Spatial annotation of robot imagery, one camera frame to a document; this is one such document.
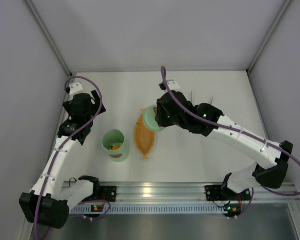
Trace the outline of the green lid with handle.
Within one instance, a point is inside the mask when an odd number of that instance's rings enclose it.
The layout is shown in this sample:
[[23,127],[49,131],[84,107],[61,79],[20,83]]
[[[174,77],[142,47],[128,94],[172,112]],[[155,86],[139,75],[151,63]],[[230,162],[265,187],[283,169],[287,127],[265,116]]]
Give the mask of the green lid with handle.
[[146,108],[145,112],[143,113],[143,122],[144,125],[152,132],[161,132],[165,128],[159,126],[158,122],[156,121],[156,113],[157,106],[151,105]]

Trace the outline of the metal tongs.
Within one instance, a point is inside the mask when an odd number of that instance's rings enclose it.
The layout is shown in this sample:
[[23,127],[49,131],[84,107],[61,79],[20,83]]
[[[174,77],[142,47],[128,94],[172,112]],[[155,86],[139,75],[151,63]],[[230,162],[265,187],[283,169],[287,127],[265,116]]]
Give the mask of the metal tongs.
[[215,94],[212,94],[209,98],[205,99],[205,101],[196,101],[196,92],[194,90],[191,90],[189,93],[189,100],[192,105],[200,105],[200,104],[209,104],[212,105],[214,102]]

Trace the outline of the orange food piece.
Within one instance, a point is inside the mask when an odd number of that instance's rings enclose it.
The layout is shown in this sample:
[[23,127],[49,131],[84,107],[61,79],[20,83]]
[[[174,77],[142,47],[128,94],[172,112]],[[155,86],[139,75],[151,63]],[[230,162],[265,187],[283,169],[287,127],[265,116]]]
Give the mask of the orange food piece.
[[111,145],[110,148],[109,148],[109,150],[110,150],[110,151],[115,151],[115,150],[120,149],[121,146],[122,146],[122,145],[121,145],[120,143],[115,144],[115,145]]

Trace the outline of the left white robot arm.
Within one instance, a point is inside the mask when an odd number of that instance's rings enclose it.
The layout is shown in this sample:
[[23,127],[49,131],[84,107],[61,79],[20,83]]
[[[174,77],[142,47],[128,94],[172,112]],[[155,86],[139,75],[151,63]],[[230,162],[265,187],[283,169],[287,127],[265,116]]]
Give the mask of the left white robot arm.
[[96,90],[78,93],[64,102],[63,107],[69,117],[59,127],[51,157],[30,192],[22,193],[19,198],[29,223],[55,229],[65,225],[71,210],[79,203],[102,198],[100,181],[92,176],[81,176],[74,185],[63,190],[67,171],[78,160],[76,153],[91,133],[94,119],[106,111],[102,98]]

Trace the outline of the orange boat-shaped tray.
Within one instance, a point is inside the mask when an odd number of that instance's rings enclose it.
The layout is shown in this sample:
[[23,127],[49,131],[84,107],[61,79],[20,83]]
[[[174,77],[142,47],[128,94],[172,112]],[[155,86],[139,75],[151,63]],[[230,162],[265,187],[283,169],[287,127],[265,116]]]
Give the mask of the orange boat-shaped tray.
[[135,124],[134,128],[134,142],[137,149],[143,155],[143,159],[147,160],[149,154],[155,144],[156,133],[149,130],[143,120],[144,113],[146,112],[145,108],[141,109],[141,114]]

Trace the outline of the green cup container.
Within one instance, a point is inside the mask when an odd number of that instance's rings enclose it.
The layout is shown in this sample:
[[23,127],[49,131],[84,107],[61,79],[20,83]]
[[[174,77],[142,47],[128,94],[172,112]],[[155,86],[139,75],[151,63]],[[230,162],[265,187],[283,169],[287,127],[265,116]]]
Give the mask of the green cup container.
[[[130,155],[130,144],[125,135],[117,129],[106,132],[101,140],[103,149],[107,152],[113,162],[121,163],[128,159]],[[109,150],[110,146],[121,144],[117,150]]]

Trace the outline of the left controller board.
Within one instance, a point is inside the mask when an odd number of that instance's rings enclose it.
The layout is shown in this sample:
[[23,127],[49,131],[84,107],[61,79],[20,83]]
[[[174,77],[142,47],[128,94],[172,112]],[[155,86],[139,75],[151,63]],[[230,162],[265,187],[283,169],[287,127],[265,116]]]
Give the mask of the left controller board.
[[88,219],[91,222],[93,220],[100,220],[103,219],[107,213],[107,210],[104,211],[105,205],[96,205],[93,204],[90,207],[90,211],[88,212],[88,214],[84,214],[83,218],[84,219]]

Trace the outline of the controller board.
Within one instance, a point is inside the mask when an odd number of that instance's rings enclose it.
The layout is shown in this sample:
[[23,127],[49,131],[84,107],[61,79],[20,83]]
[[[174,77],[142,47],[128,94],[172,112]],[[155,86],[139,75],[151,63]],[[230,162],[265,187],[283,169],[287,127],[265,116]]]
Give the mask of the controller board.
[[228,220],[237,220],[242,213],[242,207],[240,205],[229,205],[224,208],[223,214]]
[[96,205],[93,204],[90,207],[90,211],[88,212],[88,214],[84,214],[83,218],[84,219],[88,219],[91,222],[93,220],[100,220],[103,219],[107,213],[107,210],[104,211],[105,205]]

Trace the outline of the right controller board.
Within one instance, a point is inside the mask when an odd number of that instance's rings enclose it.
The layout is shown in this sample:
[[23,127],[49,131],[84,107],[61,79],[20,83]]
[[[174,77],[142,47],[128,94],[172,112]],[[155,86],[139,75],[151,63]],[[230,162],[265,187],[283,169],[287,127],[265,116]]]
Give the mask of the right controller board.
[[242,207],[240,205],[229,205],[224,208],[223,214],[228,220],[237,220],[242,213]]

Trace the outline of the left aluminium frame post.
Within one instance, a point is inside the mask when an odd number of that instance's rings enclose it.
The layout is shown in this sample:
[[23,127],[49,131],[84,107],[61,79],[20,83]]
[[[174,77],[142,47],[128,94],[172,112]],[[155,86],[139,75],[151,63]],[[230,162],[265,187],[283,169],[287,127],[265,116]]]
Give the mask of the left aluminium frame post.
[[64,57],[62,56],[56,42],[54,41],[49,29],[47,28],[41,14],[37,10],[34,2],[32,0],[23,0],[22,1],[26,8],[28,9],[31,17],[33,18],[34,22],[37,24],[40,32],[42,33],[43,37],[45,38],[49,48],[51,49],[52,53],[57,58],[57,61],[61,65],[63,71],[68,77],[72,77],[73,73],[71,72],[70,68],[68,67]]

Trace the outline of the aluminium frame post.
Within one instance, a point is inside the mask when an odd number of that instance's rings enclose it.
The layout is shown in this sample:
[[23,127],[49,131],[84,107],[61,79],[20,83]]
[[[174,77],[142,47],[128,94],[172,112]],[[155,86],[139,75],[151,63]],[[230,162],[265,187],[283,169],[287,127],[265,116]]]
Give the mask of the aluminium frame post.
[[246,69],[246,73],[248,76],[251,75],[255,66],[257,65],[258,61],[260,60],[262,54],[266,50],[268,44],[270,43],[271,39],[273,38],[274,34],[276,33],[278,27],[280,26],[283,18],[289,11],[290,7],[294,3],[294,0],[285,0],[282,6],[279,8],[277,13],[275,14],[273,21],[270,23],[257,51],[255,52],[248,68]]
[[41,14],[37,10],[34,2],[32,0],[23,0],[22,1],[26,8],[28,9],[31,17],[33,18],[34,22],[37,24],[40,32],[42,33],[43,37],[45,38],[49,48],[51,49],[52,53],[57,58],[57,61],[61,65],[63,71],[68,77],[72,77],[73,73],[71,72],[70,68],[68,67],[64,57],[62,56],[56,42],[54,41],[49,29],[47,28]]

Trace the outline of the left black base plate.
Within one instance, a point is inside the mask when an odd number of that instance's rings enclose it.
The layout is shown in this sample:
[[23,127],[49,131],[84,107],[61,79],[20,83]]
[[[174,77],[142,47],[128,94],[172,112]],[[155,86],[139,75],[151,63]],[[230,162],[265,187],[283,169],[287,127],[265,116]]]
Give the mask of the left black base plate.
[[116,202],[117,198],[117,187],[110,186],[98,186],[93,190],[92,196],[89,197],[90,201],[94,200],[105,200],[108,202]]

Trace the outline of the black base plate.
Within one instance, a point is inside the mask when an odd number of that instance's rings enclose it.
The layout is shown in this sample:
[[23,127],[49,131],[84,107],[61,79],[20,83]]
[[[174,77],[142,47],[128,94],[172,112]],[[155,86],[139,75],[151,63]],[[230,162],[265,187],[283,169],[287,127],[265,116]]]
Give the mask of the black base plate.
[[250,201],[252,194],[249,189],[236,193],[226,187],[222,187],[221,184],[206,185],[204,187],[206,200],[212,201],[237,201],[239,198],[242,201]]
[[93,190],[92,196],[89,197],[90,201],[94,200],[105,200],[108,202],[116,202],[117,198],[117,187],[110,186],[98,186]]

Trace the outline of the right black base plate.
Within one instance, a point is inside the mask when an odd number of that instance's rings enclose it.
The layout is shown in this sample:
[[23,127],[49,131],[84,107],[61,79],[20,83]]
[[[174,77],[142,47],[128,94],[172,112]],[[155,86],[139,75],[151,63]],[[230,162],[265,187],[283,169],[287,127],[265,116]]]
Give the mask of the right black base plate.
[[206,200],[212,201],[237,201],[239,198],[242,201],[250,201],[252,194],[249,189],[236,193],[226,187],[222,187],[221,184],[206,185],[204,187]]

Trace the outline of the right aluminium frame post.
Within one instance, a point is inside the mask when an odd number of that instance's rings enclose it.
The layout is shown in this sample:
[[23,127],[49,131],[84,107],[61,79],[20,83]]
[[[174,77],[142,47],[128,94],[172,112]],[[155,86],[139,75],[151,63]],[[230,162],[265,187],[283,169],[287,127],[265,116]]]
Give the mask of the right aluminium frame post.
[[274,34],[276,33],[278,27],[280,26],[283,18],[289,11],[290,7],[294,3],[294,0],[285,0],[282,6],[279,8],[277,13],[275,14],[273,21],[270,23],[257,51],[255,52],[248,68],[246,69],[246,73],[248,76],[251,75],[255,66],[257,65],[258,61],[260,60],[262,54],[266,50],[268,44],[270,43],[271,39],[273,38]]

